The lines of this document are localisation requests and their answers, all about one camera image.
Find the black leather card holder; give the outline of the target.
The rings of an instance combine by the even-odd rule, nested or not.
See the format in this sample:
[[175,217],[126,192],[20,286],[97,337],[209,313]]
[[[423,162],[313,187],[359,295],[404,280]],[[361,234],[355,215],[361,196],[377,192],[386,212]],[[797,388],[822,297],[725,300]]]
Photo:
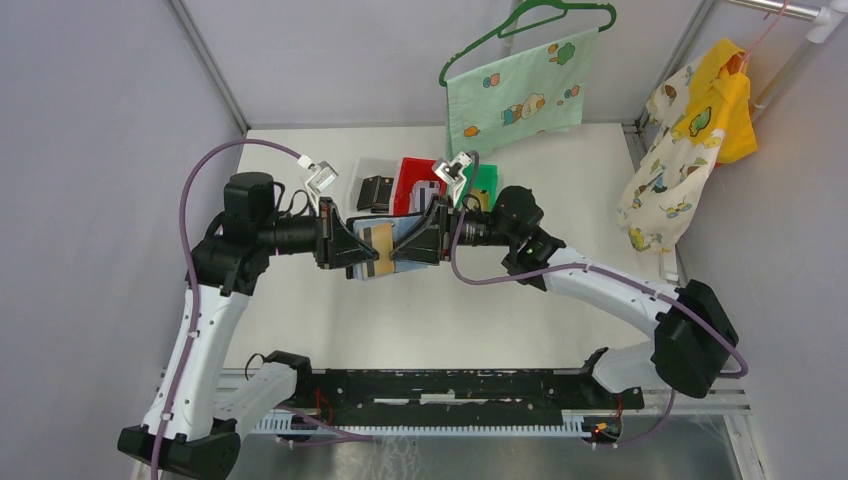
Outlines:
[[378,253],[376,260],[368,260],[346,269],[349,280],[373,280],[392,274],[405,273],[429,267],[429,264],[406,260],[393,260],[391,251],[400,239],[410,233],[421,219],[421,214],[404,216],[367,216],[347,221],[349,230]]

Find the gold credit card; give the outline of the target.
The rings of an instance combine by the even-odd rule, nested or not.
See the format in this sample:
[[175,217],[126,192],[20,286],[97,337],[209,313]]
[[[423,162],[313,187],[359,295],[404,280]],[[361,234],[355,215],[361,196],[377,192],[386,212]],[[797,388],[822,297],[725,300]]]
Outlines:
[[378,260],[366,262],[362,267],[363,278],[368,280],[393,274],[395,262],[390,258],[390,252],[394,248],[393,225],[385,222],[364,227],[360,237],[379,252]]

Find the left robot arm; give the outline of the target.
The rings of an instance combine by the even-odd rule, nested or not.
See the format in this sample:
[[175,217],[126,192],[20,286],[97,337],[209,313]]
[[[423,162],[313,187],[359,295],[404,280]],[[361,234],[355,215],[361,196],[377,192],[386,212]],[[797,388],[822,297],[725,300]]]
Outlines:
[[235,328],[274,255],[307,253],[323,269],[372,261],[378,252],[320,199],[311,215],[279,212],[275,182],[259,172],[236,174],[223,190],[224,209],[204,238],[185,248],[188,286],[183,320],[164,380],[140,424],[124,428],[120,452],[169,472],[224,479],[244,438],[276,406],[302,407],[315,382],[308,357],[274,351],[258,373],[222,401],[218,381]]

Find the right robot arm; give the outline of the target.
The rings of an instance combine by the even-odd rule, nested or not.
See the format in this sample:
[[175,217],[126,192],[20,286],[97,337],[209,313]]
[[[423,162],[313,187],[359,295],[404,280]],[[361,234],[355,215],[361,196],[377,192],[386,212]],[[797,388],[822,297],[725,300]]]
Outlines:
[[677,287],[596,262],[542,229],[542,218],[532,191],[521,186],[505,188],[489,212],[460,211],[436,196],[389,257],[437,265],[453,260],[460,246],[505,246],[501,282],[581,300],[642,332],[646,341],[591,360],[577,382],[591,408],[636,387],[704,398],[717,379],[747,373],[738,334],[711,287],[696,280]]

